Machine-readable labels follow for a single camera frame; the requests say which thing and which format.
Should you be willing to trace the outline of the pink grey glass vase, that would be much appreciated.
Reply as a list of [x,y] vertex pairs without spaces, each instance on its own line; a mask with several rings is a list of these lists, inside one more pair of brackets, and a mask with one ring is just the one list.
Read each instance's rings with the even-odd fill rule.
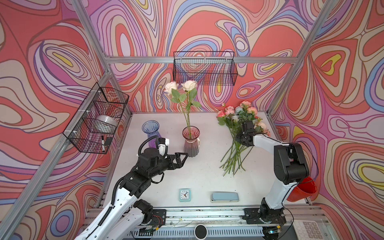
[[200,130],[195,126],[185,127],[182,135],[185,139],[184,152],[188,157],[196,157],[200,151]]

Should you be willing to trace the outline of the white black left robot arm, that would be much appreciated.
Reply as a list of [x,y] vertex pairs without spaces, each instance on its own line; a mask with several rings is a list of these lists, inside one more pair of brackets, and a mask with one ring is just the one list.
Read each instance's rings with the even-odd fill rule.
[[141,195],[167,170],[184,166],[187,153],[168,153],[169,139],[150,137],[138,149],[138,161],[113,187],[112,198],[78,240],[122,240],[134,228],[154,218],[153,206]]

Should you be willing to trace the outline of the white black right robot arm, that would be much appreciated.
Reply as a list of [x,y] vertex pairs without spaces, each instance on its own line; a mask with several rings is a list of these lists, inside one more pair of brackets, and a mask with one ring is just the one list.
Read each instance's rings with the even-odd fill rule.
[[252,121],[241,125],[235,140],[246,147],[258,147],[271,153],[275,181],[260,208],[247,213],[244,219],[248,224],[285,223],[284,202],[292,190],[310,175],[303,148],[298,143],[285,143],[261,133],[257,133]]

